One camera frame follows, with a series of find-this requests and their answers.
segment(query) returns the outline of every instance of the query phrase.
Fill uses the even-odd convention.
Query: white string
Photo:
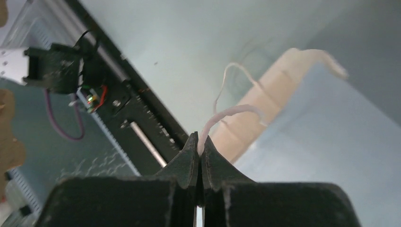
[[[259,82],[257,82],[256,80],[254,80],[252,78],[251,74],[248,72],[248,70],[246,70],[246,68],[244,66],[242,66],[241,64],[236,63],[236,62],[229,63],[226,66],[226,68],[224,69],[223,82],[221,84],[220,92],[219,92],[216,100],[213,103],[213,114],[214,115],[205,124],[205,126],[203,127],[203,130],[199,136],[198,147],[197,147],[199,156],[201,156],[203,154],[203,151],[205,150],[205,142],[206,142],[206,139],[208,138],[210,129],[215,124],[217,124],[219,121],[226,123],[225,121],[223,121],[223,119],[226,116],[233,116],[235,114],[244,113],[244,112],[253,112],[259,116],[260,124],[267,126],[267,123],[264,122],[264,118],[265,118],[264,113],[259,108],[255,107],[253,105],[246,104],[246,105],[232,106],[226,110],[223,110],[222,112],[217,113],[217,101],[220,98],[221,93],[223,92],[223,88],[224,88],[224,84],[225,84],[226,76],[227,76],[227,71],[229,68],[231,68],[233,66],[239,68],[246,75],[246,77],[249,79],[249,81],[264,93],[263,87],[260,85]]]

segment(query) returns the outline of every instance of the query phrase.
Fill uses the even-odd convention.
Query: beige bag
[[[9,19],[7,0],[0,0],[0,27],[4,27]]]
[[[347,72],[327,52],[292,48],[265,72],[238,105],[249,104],[259,108],[265,115],[264,122],[271,123],[285,107],[305,74],[317,62],[324,63],[339,78],[347,78]],[[255,113],[240,113],[225,117],[211,139],[217,150],[234,163],[265,129],[266,126],[260,124]]]
[[[11,131],[11,119],[15,114],[15,100],[9,90],[0,89],[0,198],[4,195],[6,179],[4,173],[21,166],[26,158],[24,145]]]

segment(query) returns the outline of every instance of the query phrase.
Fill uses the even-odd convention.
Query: white robot part
[[[0,79],[8,79],[25,85],[23,78],[29,73],[29,56],[24,55],[26,48],[0,49]]]

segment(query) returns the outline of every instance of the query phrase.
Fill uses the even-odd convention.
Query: purple cable
[[[47,116],[49,117],[49,121],[50,124],[52,125],[52,127],[54,128],[54,130],[56,130],[56,132],[63,138],[67,139],[67,140],[71,140],[71,141],[79,141],[81,139],[84,138],[85,136],[85,127],[84,124],[82,122],[82,118],[81,115],[79,114],[79,110],[78,110],[78,105],[77,105],[77,98],[75,94],[71,94],[71,100],[74,102],[74,112],[75,112],[75,117],[77,118],[77,122],[78,122],[78,126],[79,126],[79,130],[81,132],[81,135],[79,137],[72,137],[70,135],[68,135],[60,126],[59,124],[56,122],[56,119],[54,118],[54,113],[53,113],[53,109],[52,109],[52,102],[50,101],[50,95],[49,95],[49,91],[47,89],[43,90],[44,93],[44,100],[45,100],[45,104],[46,104],[46,112],[47,112]]]

